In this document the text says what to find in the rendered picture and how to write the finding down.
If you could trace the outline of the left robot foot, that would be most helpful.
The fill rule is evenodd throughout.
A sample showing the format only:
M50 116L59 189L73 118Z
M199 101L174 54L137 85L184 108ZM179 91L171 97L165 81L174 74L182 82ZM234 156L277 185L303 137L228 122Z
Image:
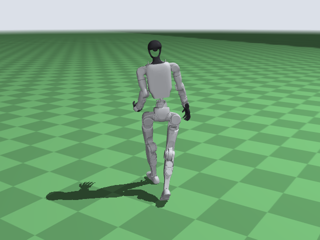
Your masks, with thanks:
M152 180L152 182L153 182L154 184L159 184L159 183L160 183L159 177L158 177L157 175L154 175L154 177L152 177L151 171L148 171L148 172L146 173L146 176L147 176L150 180Z

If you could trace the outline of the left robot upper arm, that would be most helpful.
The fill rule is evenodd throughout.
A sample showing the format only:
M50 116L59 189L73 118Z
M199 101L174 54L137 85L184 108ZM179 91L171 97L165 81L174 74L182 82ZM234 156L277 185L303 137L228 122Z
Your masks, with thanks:
M144 77L145 74L146 74L146 66L139 67L136 71L138 85L141 89L140 91L142 91L143 93L143 98L148 98L150 95L150 92L147 89L146 77Z

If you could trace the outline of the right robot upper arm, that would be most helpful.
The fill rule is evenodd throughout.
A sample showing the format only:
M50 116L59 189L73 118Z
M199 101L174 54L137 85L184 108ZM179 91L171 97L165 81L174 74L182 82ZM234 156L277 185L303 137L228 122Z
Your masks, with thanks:
M174 62L170 62L169 65L170 65L171 71L173 72L173 77L176 83L175 84L176 91L184 90L182 85L182 76L180 72L180 67Z

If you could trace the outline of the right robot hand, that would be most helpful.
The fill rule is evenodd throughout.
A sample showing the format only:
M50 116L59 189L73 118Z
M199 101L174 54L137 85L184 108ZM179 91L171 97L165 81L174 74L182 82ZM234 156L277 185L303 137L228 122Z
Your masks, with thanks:
M190 115L190 109L189 109L189 104L188 103L186 103L185 104L185 107L183 107L184 109L183 109L183 111L182 111L182 113L185 111L185 115L183 116L183 118L184 118L184 120L186 120L186 121L188 121L190 118L191 118L191 115Z

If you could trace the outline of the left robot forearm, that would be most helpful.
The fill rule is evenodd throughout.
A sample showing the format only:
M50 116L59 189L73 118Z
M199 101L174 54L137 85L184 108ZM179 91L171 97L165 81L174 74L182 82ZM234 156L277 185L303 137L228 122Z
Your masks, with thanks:
M146 98L143 98L143 92L140 91L139 97L138 97L138 102L137 102L136 106L133 107L135 112L137 112L138 110L141 110L144 107L145 102L146 102Z

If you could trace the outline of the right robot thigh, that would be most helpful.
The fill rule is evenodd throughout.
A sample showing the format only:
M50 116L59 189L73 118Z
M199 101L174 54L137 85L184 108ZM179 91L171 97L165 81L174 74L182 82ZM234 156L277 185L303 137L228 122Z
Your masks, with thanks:
M164 151L164 159L171 161L173 157L173 151L175 149L181 117L175 112L169 112L169 114L170 119L167 126L166 150Z

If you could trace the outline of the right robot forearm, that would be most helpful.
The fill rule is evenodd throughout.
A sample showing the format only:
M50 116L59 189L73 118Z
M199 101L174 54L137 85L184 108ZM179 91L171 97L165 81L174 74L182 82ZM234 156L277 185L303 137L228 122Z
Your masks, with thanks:
M186 95L185 86L184 86L183 83L182 83L182 86L183 86L183 90L179 91L178 94L180 96L180 100L181 100L182 106L185 107L185 104L188 103L188 105L189 105L189 102L188 102L188 98L187 98L187 95Z

